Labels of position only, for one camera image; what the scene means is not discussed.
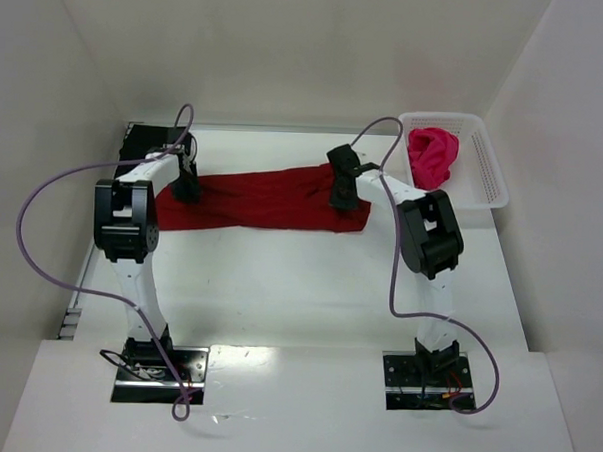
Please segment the dark red t shirt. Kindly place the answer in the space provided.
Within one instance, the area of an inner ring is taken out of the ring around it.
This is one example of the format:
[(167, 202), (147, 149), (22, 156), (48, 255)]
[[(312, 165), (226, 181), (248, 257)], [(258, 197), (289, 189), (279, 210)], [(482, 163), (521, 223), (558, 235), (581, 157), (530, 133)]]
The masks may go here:
[(356, 209), (331, 207), (334, 181), (330, 165), (255, 173), (216, 174), (200, 178), (200, 200), (185, 204), (169, 187), (155, 200), (162, 231), (205, 230), (244, 226), (267, 230), (360, 232), (371, 203)]

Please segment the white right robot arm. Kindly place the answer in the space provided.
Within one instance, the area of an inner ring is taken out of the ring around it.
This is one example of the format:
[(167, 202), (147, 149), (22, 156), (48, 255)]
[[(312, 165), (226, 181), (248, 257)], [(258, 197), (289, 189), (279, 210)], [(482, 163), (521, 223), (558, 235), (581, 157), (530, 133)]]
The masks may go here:
[[(394, 251), (390, 273), (388, 308), (395, 318), (419, 318), (415, 353), (430, 369), (455, 363), (459, 343), (448, 311), (452, 309), (451, 280), (464, 242), (446, 192), (424, 191), (385, 173), (374, 164), (363, 164), (346, 144), (327, 153), (334, 180), (329, 205), (338, 212), (356, 209), (366, 201), (387, 207), (394, 221)], [(399, 313), (395, 308), (399, 264), (422, 281), (421, 291), (438, 312)]]

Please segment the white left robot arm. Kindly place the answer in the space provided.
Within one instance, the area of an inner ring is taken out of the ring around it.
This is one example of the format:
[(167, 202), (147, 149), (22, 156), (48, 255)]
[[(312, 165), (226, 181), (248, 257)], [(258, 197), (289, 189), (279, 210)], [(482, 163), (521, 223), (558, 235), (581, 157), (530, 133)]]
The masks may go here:
[(114, 176), (95, 185), (95, 246), (120, 283), (128, 336), (119, 360), (130, 374), (138, 366), (173, 368), (174, 347), (153, 275), (160, 236), (156, 200), (165, 189), (183, 204), (200, 200), (196, 155), (197, 142), (185, 128), (134, 126)]

